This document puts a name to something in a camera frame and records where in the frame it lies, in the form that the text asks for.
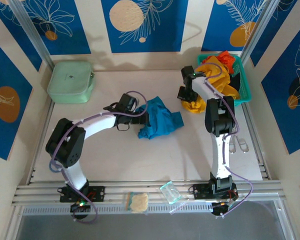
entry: wire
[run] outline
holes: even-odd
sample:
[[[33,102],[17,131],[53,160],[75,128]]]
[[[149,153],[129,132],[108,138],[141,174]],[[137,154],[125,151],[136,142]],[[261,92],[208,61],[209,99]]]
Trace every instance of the wire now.
[[[60,149],[62,143],[67,139],[69,133],[70,133],[75,127],[77,127],[77,126],[79,126],[79,125],[81,125],[81,124],[83,124],[83,123],[85,123],[85,122],[87,122],[87,121],[90,121],[90,120],[92,120],[92,119],[95,119],[95,118],[98,118],[98,117],[101,117],[101,116],[106,116],[106,115],[123,115],[123,116],[133,117],[133,118],[134,118],[134,117],[140,117],[140,116],[142,116],[144,113],[146,113],[147,108],[148,108],[148,102],[147,102],[146,97],[145,97],[142,93],[140,93],[140,92],[138,92],[138,91],[132,90],[132,91],[126,92],[126,94],[130,94],[130,93],[136,93],[136,94],[139,94],[139,95],[143,98],[143,100],[145,101],[145,108],[144,108],[144,110],[143,110],[141,113],[138,113],[138,114],[128,114],[128,113],[124,113],[124,112],[104,112],[104,113],[98,113],[98,114],[89,116],[89,117],[87,117],[87,118],[85,118],[85,119],[83,119],[83,120],[81,120],[81,121],[79,121],[79,122],[73,124],[73,125],[65,132],[65,134],[62,136],[62,138],[60,139],[59,143],[57,144],[57,146],[56,146],[56,148],[55,148],[55,150],[54,150],[54,152],[53,152],[52,158],[51,158],[51,160],[50,160],[50,162],[49,162],[49,169],[50,169],[53,173],[60,173],[60,172],[61,172],[62,175],[63,175],[63,177],[64,177],[64,179],[65,179],[66,184],[68,184],[68,185],[69,185],[69,186],[70,186],[77,194],[79,194],[82,198],[84,198],[84,199],[85,199],[85,200],[93,207],[93,209],[95,210],[95,216],[94,216],[94,218],[93,218],[92,220],[90,220],[90,221],[81,221],[81,220],[77,220],[77,219],[75,218],[75,213],[73,213],[72,217],[73,217],[73,220],[74,220],[74,221],[77,221],[77,222],[82,223],[82,224],[92,224],[92,223],[94,223],[94,222],[97,220],[97,218],[98,218],[98,209],[97,209],[96,205],[95,205],[88,197],[86,197],[83,193],[81,193],[79,190],[77,190],[77,189],[73,186],[73,184],[71,183],[71,181],[70,181],[69,178],[67,177],[66,172],[65,172],[65,170],[63,169],[63,166],[61,166],[61,165],[59,165],[59,164],[56,163],[56,160],[55,160],[55,159],[56,159],[57,152],[59,151],[59,149]]]
[[[217,67],[219,68],[220,73],[217,74],[217,75],[214,75],[214,76],[208,76],[208,77],[206,78],[206,81],[205,81],[204,83],[205,83],[205,85],[206,85],[206,86],[207,86],[207,87],[208,87],[208,88],[209,88],[209,89],[210,89],[210,90],[211,90],[218,98],[220,98],[221,101],[224,103],[224,105],[226,106],[226,108],[227,108],[228,111],[230,112],[230,115],[231,115],[232,119],[234,120],[235,127],[236,127],[235,130],[234,130],[233,132],[228,133],[227,135],[223,136],[223,138],[222,138],[222,141],[223,141],[223,143],[222,143],[222,158],[223,158],[223,165],[224,165],[225,169],[228,170],[229,173],[231,173],[232,175],[234,175],[234,176],[236,176],[236,177],[238,177],[238,178],[240,178],[240,179],[246,181],[246,182],[250,185],[250,187],[251,187],[251,189],[250,189],[250,191],[248,192],[248,194],[247,194],[247,195],[246,195],[246,196],[245,196],[245,197],[244,197],[244,198],[243,198],[236,206],[234,206],[233,208],[231,208],[229,211],[227,211],[225,214],[222,215],[222,217],[224,218],[227,214],[231,213],[234,209],[236,209],[237,207],[239,207],[245,200],[247,200],[247,198],[248,198],[248,197],[250,196],[250,194],[253,192],[254,186],[253,186],[253,184],[252,184],[251,181],[249,181],[248,179],[244,178],[243,176],[240,176],[240,175],[234,173],[233,171],[230,170],[229,167],[226,166],[226,151],[225,151],[225,150],[226,150],[226,139],[227,139],[228,137],[232,136],[232,135],[237,134],[237,133],[240,131],[239,123],[238,123],[238,121],[237,121],[237,119],[236,119],[236,116],[235,116],[234,112],[232,111],[231,107],[230,107],[229,104],[226,102],[226,100],[224,100],[223,94],[221,94],[221,93],[218,92],[215,88],[213,88],[213,86],[211,85],[211,83],[209,83],[209,82],[207,81],[207,80],[210,79],[210,78],[216,78],[216,77],[220,76],[221,73],[222,73],[222,68],[221,68],[218,64],[212,63],[212,62],[205,62],[205,63],[202,63],[200,66],[203,66],[203,65],[214,65],[214,66],[217,66]]]

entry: gray floor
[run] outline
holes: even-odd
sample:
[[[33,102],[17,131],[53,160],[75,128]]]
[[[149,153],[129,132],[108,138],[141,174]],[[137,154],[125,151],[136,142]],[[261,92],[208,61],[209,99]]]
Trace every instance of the gray floor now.
[[[245,202],[224,219],[211,213],[109,214],[92,225],[69,215],[24,216],[17,240],[283,240],[269,202]]]

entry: green basket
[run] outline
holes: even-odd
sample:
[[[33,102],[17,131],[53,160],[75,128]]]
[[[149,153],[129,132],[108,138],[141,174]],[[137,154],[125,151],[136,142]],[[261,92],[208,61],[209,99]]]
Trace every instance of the green basket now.
[[[203,60],[205,60],[209,56],[217,56],[219,54],[213,54],[213,53],[208,53],[208,54],[200,54],[197,58],[198,60],[198,65],[200,65]],[[239,106],[242,103],[248,103],[251,100],[251,92],[248,84],[248,80],[246,77],[245,69],[244,66],[242,65],[241,59],[239,56],[232,55],[235,58],[235,62],[233,64],[233,70],[234,74],[232,76],[237,75],[240,73],[240,89],[239,89],[239,94],[240,94],[240,99],[234,100],[234,105]]]

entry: blue cloth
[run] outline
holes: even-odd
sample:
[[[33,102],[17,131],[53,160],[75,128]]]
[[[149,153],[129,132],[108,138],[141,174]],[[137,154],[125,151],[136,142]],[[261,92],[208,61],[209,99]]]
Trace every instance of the blue cloth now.
[[[147,138],[153,139],[158,136],[168,135],[178,128],[184,126],[181,113],[171,113],[166,108],[160,97],[155,97],[147,101],[149,114],[149,123],[144,128],[140,129],[138,134],[139,139]],[[146,105],[142,105],[137,109],[137,112],[142,112]]]

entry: yellow cloth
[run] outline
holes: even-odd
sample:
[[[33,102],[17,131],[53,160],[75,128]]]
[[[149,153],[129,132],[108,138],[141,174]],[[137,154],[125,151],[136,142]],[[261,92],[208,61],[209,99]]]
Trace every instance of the yellow cloth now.
[[[210,57],[205,63],[218,64],[221,69],[221,75],[217,77],[211,77],[208,81],[218,90],[218,92],[224,94],[225,96],[232,96],[234,99],[239,99],[240,95],[237,90],[235,90],[230,83],[230,75],[225,66],[215,57]],[[213,64],[205,64],[197,67],[196,72],[203,72],[207,77],[216,76],[220,73],[220,69]],[[206,110],[206,102],[198,96],[196,101],[187,102],[181,101],[182,106],[189,112],[194,114],[203,113]]]

